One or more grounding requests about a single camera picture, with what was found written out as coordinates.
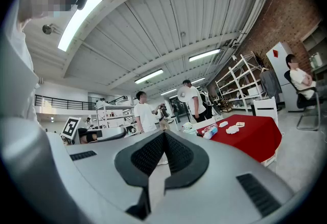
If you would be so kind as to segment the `clear plastic water bottle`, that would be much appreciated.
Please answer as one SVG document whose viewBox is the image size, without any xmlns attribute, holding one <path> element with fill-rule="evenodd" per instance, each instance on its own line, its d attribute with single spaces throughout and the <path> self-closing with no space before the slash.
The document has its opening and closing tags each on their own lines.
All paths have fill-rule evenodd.
<svg viewBox="0 0 327 224">
<path fill-rule="evenodd" d="M 205 132 L 207 132 L 207 131 L 210 131 L 210 130 L 212 130 L 213 128 L 217 128 L 217 124 L 216 124 L 216 123 L 213 123 L 213 124 L 208 125 L 207 127 L 203 128 L 202 133 L 205 133 Z"/>
</svg>

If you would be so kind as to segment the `red table cloth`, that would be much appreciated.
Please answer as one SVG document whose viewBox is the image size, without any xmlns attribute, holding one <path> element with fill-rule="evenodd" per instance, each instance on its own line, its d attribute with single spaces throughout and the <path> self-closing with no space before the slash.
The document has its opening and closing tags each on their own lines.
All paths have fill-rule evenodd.
<svg viewBox="0 0 327 224">
<path fill-rule="evenodd" d="M 273 158 L 282 142 L 282 134 L 271 117 L 232 115 L 216 124 L 224 121 L 228 124 L 219 127 L 211 140 L 235 147 L 260 163 Z M 238 122 L 244 122 L 245 125 L 238 132 L 228 134 L 226 130 Z"/>
</svg>

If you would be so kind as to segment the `black railing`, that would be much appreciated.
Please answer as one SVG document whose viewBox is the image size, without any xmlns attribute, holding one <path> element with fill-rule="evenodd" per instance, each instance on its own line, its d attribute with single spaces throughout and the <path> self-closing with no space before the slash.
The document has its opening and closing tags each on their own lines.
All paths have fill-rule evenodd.
<svg viewBox="0 0 327 224">
<path fill-rule="evenodd" d="M 41 95 L 35 95 L 34 105 L 61 109 L 96 110 L 96 104 L 93 102 L 60 99 Z"/>
</svg>

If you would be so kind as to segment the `cartoon plush water bottle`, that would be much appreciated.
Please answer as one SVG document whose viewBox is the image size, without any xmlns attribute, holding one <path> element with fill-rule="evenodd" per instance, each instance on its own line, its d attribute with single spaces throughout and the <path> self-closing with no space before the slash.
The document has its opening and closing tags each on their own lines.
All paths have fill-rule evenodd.
<svg viewBox="0 0 327 224">
<path fill-rule="evenodd" d="M 190 135 L 197 135 L 197 130 L 193 127 L 193 124 L 191 122 L 186 122 L 182 126 L 183 133 L 187 133 Z"/>
</svg>

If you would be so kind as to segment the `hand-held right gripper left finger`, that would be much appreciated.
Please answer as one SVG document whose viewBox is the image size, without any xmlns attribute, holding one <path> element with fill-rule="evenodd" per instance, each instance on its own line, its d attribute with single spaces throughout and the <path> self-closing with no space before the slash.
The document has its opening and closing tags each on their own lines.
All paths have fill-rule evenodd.
<svg viewBox="0 0 327 224">
<path fill-rule="evenodd" d="M 164 153 L 165 132 L 159 131 L 118 152 L 114 165 L 126 184 L 142 189 L 138 202 L 126 213 L 144 220 L 151 213 L 149 177 Z"/>
</svg>

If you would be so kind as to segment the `white shelf rack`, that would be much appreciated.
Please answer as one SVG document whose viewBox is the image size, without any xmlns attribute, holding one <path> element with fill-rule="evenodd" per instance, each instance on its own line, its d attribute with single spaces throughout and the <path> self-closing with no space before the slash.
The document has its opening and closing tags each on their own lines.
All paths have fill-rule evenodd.
<svg viewBox="0 0 327 224">
<path fill-rule="evenodd" d="M 227 72 L 215 81 L 219 96 L 226 102 L 228 110 L 251 111 L 254 100 L 265 98 L 260 80 L 262 65 L 254 52 L 241 55 Z"/>
<path fill-rule="evenodd" d="M 114 140 L 136 134 L 133 105 L 111 105 L 104 101 L 95 104 L 99 141 Z"/>
</svg>

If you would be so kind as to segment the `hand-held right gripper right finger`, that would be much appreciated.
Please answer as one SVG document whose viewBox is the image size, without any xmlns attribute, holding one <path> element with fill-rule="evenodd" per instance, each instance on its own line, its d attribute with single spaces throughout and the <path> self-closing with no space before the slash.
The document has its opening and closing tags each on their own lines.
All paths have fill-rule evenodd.
<svg viewBox="0 0 327 224">
<path fill-rule="evenodd" d="M 165 179 L 166 190 L 192 186 L 209 166 L 209 156 L 202 147 L 169 130 L 164 132 L 164 153 L 171 174 Z"/>
</svg>

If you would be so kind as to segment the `person's white t-shirt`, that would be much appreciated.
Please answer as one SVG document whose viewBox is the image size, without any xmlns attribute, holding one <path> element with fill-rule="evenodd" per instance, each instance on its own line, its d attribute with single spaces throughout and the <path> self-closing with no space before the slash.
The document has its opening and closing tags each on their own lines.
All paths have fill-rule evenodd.
<svg viewBox="0 0 327 224">
<path fill-rule="evenodd" d="M 15 0 L 0 27 L 0 117 L 19 117 L 39 126 L 34 107 L 37 76 L 26 45 L 32 0 Z"/>
</svg>

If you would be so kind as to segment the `metal frame chair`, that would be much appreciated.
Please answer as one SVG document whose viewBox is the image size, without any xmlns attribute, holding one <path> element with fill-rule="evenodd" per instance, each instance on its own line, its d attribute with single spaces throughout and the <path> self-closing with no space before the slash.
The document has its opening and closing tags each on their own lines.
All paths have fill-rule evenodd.
<svg viewBox="0 0 327 224">
<path fill-rule="evenodd" d="M 320 124 L 321 124 L 321 107 L 320 105 L 323 102 L 327 102 L 327 97 L 319 97 L 318 93 L 317 93 L 317 89 L 316 87 L 310 87 L 308 89 L 303 89 L 303 90 L 298 90 L 295 85 L 291 82 L 291 77 L 290 77 L 290 71 L 286 71 L 284 73 L 284 77 L 291 83 L 291 85 L 294 87 L 294 89 L 296 90 L 296 94 L 297 94 L 297 102 L 296 105 L 298 108 L 307 108 L 309 106 L 316 106 L 317 107 L 317 113 L 316 114 L 302 114 L 300 116 L 300 119 L 296 125 L 296 128 L 298 130 L 305 130 L 305 131 L 318 131 L 320 128 Z M 313 90 L 314 91 L 314 99 L 306 99 L 306 97 L 304 96 L 303 92 L 306 90 Z M 317 117 L 317 125 L 313 126 L 313 127 L 300 127 L 300 123 L 302 121 L 302 118 L 304 117 Z"/>
</svg>

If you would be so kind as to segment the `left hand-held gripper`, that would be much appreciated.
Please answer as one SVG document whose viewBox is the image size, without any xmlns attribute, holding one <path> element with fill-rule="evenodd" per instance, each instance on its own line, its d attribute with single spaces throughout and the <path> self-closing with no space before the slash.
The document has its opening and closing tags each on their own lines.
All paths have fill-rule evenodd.
<svg viewBox="0 0 327 224">
<path fill-rule="evenodd" d="M 90 144 L 123 138 L 126 130 L 123 127 L 86 129 L 82 128 L 80 118 L 69 117 L 61 136 L 70 139 L 71 144 Z"/>
</svg>

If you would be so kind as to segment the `grey coat on stand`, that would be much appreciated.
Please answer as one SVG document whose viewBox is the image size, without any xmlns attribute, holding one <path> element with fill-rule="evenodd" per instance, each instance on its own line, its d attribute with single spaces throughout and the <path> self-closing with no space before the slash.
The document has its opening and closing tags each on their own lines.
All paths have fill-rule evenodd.
<svg viewBox="0 0 327 224">
<path fill-rule="evenodd" d="M 275 98 L 277 111 L 280 111 L 282 108 L 278 104 L 280 103 L 279 94 L 282 90 L 274 70 L 262 68 L 260 80 L 269 98 Z"/>
</svg>

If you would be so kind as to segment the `round metal ceiling fixture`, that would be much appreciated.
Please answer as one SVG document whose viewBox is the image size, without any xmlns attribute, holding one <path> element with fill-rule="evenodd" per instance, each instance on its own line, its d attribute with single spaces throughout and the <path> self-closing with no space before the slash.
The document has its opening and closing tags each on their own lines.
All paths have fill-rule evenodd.
<svg viewBox="0 0 327 224">
<path fill-rule="evenodd" d="M 61 34 L 60 30 L 55 24 L 43 25 L 42 31 L 46 35 L 50 35 L 52 33 L 59 34 L 59 35 Z"/>
</svg>

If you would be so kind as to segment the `blue labelled white bottle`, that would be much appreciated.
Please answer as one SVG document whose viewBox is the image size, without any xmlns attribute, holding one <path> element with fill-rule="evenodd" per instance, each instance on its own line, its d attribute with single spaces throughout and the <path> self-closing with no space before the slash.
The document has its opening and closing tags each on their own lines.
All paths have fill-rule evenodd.
<svg viewBox="0 0 327 224">
<path fill-rule="evenodd" d="M 203 131 L 203 137 L 205 139 L 211 139 L 218 132 L 217 127 L 208 127 Z"/>
</svg>

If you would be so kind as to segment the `white slatted chair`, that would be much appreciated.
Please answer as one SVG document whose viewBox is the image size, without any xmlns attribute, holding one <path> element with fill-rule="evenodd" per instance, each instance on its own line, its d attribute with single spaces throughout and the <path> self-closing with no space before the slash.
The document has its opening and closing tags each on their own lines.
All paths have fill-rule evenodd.
<svg viewBox="0 0 327 224">
<path fill-rule="evenodd" d="M 275 97 L 262 100 L 253 101 L 254 111 L 257 116 L 271 117 L 278 126 L 278 115 Z M 271 163 L 277 162 L 278 148 L 275 150 L 274 155 L 262 162 L 265 167 L 268 167 Z"/>
</svg>

